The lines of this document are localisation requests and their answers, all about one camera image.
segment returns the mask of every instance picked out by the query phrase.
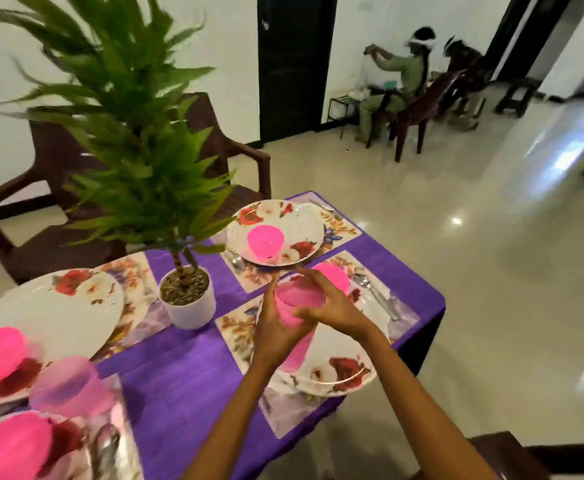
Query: glossy beige floor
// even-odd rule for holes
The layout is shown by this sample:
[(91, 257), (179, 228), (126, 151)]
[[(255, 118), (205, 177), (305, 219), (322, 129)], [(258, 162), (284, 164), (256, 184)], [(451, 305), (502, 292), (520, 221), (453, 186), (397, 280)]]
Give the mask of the glossy beige floor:
[[(493, 107), (490, 100), (488, 108)], [(447, 313), (420, 379), (468, 435), (508, 429), (523, 444), (584, 441), (584, 103), (486, 112), (472, 133), (433, 125), (422, 155), (347, 128), (268, 144), (274, 197), (316, 190), (424, 276)], [(237, 180), (256, 167), (237, 157)], [(17, 243), (45, 209), (2, 223)], [(11, 286), (0, 268), (0, 295)], [(378, 382), (263, 474), (400, 479), (416, 470)]]

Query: white plate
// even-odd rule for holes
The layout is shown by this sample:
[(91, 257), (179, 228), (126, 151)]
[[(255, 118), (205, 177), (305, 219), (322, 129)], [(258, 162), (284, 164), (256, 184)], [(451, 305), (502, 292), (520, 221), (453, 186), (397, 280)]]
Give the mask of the white plate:
[[(313, 255), (323, 243), (323, 220), (318, 208), (311, 204), (261, 200), (243, 207), (235, 215), (238, 220), (227, 227), (227, 247), (254, 264), (296, 264)], [(265, 260), (257, 257), (248, 246), (248, 233), (262, 225), (277, 227), (285, 236), (280, 253)]]
[[(72, 275), (77, 276), (73, 282)], [(89, 269), (58, 271), (0, 298), (0, 327), (21, 330), (39, 349), (35, 357), (45, 366), (72, 355), (93, 357), (112, 335), (124, 304), (123, 288), (111, 275)], [(28, 392), (0, 397), (0, 404), (23, 399)]]
[[(18, 413), (11, 413), (11, 414), (6, 414), (5, 416), (1, 416), (0, 423), (5, 421), (6, 419), (9, 419), (13, 416), (18, 415), (18, 414), (24, 414), (24, 412), (27, 412), (27, 411), (21, 411)], [(64, 418), (63, 416), (59, 416), (59, 415), (47, 414), (47, 413), (40, 413), (40, 414), (43, 417), (50, 417), (53, 420), (55, 420), (56, 422), (63, 422), (66, 420), (66, 418)], [(90, 462), (90, 454), (88, 452), (88, 448), (86, 448), (85, 446), (83, 448), (81, 448), (80, 450), (72, 451), (72, 452), (68, 453), (67, 455), (61, 457), (61, 459), (59, 459), (56, 462), (56, 466), (52, 468), (52, 470), (50, 471), (50, 473), (48, 473), (48, 475), (41, 477), (41, 478), (38, 478), (37, 480), (60, 480), (58, 478), (59, 475), (57, 475), (56, 468), (63, 469), (65, 471), (67, 471), (69, 473), (69, 475), (66, 475), (65, 478), (70, 477), (70, 478), (72, 478), (72, 480), (92, 480), (92, 478), (93, 478), (92, 464)]]
[[(390, 316), (369, 290), (350, 282), (347, 295), (356, 300), (356, 307), (387, 337)], [(277, 370), (270, 387), (283, 394), (302, 391), (310, 395), (336, 397), (360, 390), (375, 378), (376, 369), (356, 340), (319, 323), (298, 371), (290, 374)]]

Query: purple tablecloth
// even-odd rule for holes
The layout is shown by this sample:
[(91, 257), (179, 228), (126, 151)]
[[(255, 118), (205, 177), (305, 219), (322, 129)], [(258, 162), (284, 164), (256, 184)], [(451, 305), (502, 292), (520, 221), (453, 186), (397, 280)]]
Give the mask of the purple tablecloth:
[[(417, 373), (443, 317), (445, 299), (365, 233), (317, 261), (343, 250), (359, 259), (420, 316), (420, 322), (394, 344)], [(157, 282), (174, 268), (166, 251), (148, 251), (147, 258)], [(200, 256), (199, 262), (214, 280), (215, 317), (261, 293), (247, 294), (219, 256)], [(145, 480), (176, 480), (183, 475), (242, 378), (212, 322), (197, 331), (169, 327), (107, 359), (99, 365), (99, 372), (120, 376)], [(268, 462), (310, 433), (320, 419), (336, 411), (341, 401), (326, 401), (280, 440), (257, 408), (232, 478), (256, 477)]]

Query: green outfit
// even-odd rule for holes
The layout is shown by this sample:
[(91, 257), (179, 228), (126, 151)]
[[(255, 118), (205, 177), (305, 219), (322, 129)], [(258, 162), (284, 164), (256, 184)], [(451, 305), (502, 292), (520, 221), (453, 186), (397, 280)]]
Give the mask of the green outfit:
[[(423, 58), (418, 57), (392, 57), (386, 60), (383, 57), (376, 59), (377, 65), (383, 69), (392, 72), (400, 72), (400, 81), (402, 88), (399, 89), (400, 96), (393, 95), (390, 97), (390, 102), (386, 109), (392, 112), (399, 112), (405, 109), (408, 102), (416, 94), (416, 91), (421, 86), (423, 78)], [(365, 140), (369, 138), (372, 131), (372, 114), (381, 107), (383, 95), (369, 96), (361, 101), (359, 105), (360, 116), (360, 132), (361, 137)]]

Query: green plant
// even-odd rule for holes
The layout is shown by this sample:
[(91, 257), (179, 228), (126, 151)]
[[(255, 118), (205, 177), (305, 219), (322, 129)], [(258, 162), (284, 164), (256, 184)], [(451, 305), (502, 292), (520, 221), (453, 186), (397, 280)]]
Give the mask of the green plant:
[(43, 54), (69, 80), (41, 82), (16, 61), (24, 78), (37, 86), (4, 103), (43, 96), (60, 96), (67, 103), (7, 114), (66, 126), (108, 167), (73, 175), (69, 189), (81, 202), (102, 207), (104, 215), (71, 227), (93, 230), (85, 242), (121, 239), (167, 248), (181, 286), (187, 287), (192, 273), (184, 269), (179, 252), (183, 250), (196, 271), (192, 250), (222, 252), (222, 245), (201, 242), (233, 220), (212, 222), (232, 191), (230, 176), (206, 178), (214, 158), (198, 161), (212, 128), (194, 133), (184, 120), (194, 101), (184, 99), (184, 91), (213, 68), (177, 68), (173, 62), (176, 46), (203, 24), (171, 34), (174, 19), (157, 0), (147, 0), (149, 17), (137, 0), (67, 0), (89, 27), (88, 35), (49, 0), (17, 1), (31, 11), (0, 9), (0, 23), (20, 27), (39, 40)]

